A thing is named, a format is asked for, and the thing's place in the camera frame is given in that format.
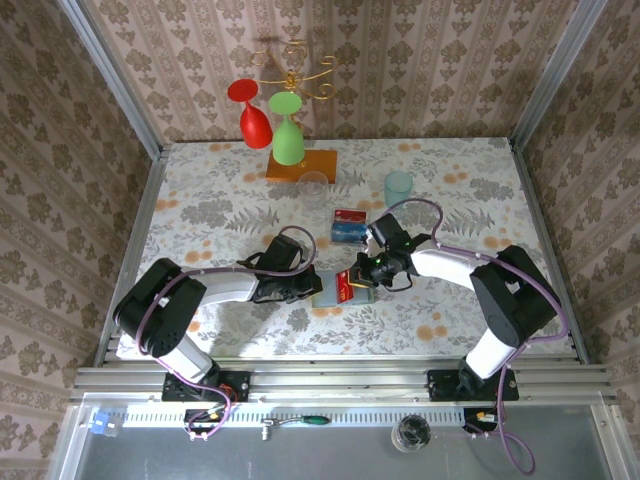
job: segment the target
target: green wine glass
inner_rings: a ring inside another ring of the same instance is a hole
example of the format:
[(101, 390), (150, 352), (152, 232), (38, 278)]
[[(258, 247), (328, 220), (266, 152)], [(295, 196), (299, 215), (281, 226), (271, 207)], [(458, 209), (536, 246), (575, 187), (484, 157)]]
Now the green wine glass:
[(269, 108), (283, 116), (283, 121), (273, 133), (273, 158), (281, 165), (296, 165), (304, 158), (302, 132), (291, 115), (302, 107), (302, 99), (293, 92), (276, 93), (269, 99)]

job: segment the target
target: screwdriver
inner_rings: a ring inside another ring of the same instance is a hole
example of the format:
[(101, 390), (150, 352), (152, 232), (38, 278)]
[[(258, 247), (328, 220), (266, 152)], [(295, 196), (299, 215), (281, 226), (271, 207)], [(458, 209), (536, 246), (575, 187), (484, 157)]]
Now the screwdriver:
[(327, 425), (331, 423), (331, 419), (323, 417), (322, 415), (301, 415), (299, 417), (287, 418), (286, 420), (279, 420), (277, 418), (263, 418), (262, 419), (262, 439), (267, 440), (269, 438), (269, 428), (277, 427), (283, 423), (306, 423), (307, 425)]

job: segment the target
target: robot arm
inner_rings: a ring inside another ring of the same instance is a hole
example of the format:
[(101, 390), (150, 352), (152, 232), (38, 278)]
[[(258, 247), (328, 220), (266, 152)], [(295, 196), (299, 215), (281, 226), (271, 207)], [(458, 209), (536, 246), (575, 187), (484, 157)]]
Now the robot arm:
[[(544, 297), (516, 275), (492, 262), (438, 250), (432, 246), (429, 235), (411, 238), (391, 214), (369, 225), (369, 234), (376, 244), (373, 247), (382, 251), (373, 257), (358, 254), (349, 271), (352, 284), (362, 287), (382, 285), (389, 291), (404, 290), (394, 290), (393, 279), (397, 274), (405, 273), (409, 287), (411, 276), (425, 276), (441, 278), (475, 291), (488, 329), (460, 361), (460, 385), (469, 392), (482, 390), (486, 381), (515, 351), (555, 316)], [(498, 258), (553, 292), (522, 248), (510, 246), (498, 253)]]
[[(267, 251), (238, 262), (240, 270), (291, 271), (303, 263), (303, 248), (295, 240), (279, 234)], [(114, 311), (114, 320), (136, 338), (147, 309), (163, 288), (182, 269), (167, 258), (157, 260), (138, 280)], [(185, 277), (169, 291), (151, 314), (142, 332), (141, 346), (159, 363), (194, 383), (216, 386), (219, 368), (186, 335), (198, 307), (224, 302), (291, 303), (322, 291), (322, 282), (313, 265), (296, 275), (273, 276), (230, 271)]]

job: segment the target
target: wine glass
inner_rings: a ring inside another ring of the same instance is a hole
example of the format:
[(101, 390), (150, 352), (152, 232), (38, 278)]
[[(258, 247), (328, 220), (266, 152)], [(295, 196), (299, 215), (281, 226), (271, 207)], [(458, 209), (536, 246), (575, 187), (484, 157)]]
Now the wine glass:
[(269, 99), (269, 108), (283, 116), (273, 134), (273, 158), (281, 165), (296, 165), (304, 158), (302, 132), (291, 115), (302, 107), (302, 99), (293, 92), (276, 93)]
[(249, 148), (264, 148), (271, 143), (273, 132), (269, 119), (262, 110), (249, 103), (258, 93), (258, 84), (250, 78), (241, 78), (233, 82), (227, 95), (234, 102), (244, 102), (245, 109), (240, 117), (240, 130), (244, 143)]

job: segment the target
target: clear glass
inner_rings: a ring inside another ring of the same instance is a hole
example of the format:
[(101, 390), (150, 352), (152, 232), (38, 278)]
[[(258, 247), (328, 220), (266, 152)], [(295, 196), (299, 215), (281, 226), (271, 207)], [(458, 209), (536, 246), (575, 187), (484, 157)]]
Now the clear glass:
[(320, 172), (307, 172), (298, 179), (302, 205), (308, 210), (319, 210), (327, 203), (329, 180)]
[(431, 439), (427, 421), (419, 415), (407, 415), (391, 430), (391, 442), (403, 453), (417, 452)]
[(384, 179), (384, 203), (387, 207), (406, 200), (413, 188), (413, 178), (407, 172), (395, 170)]

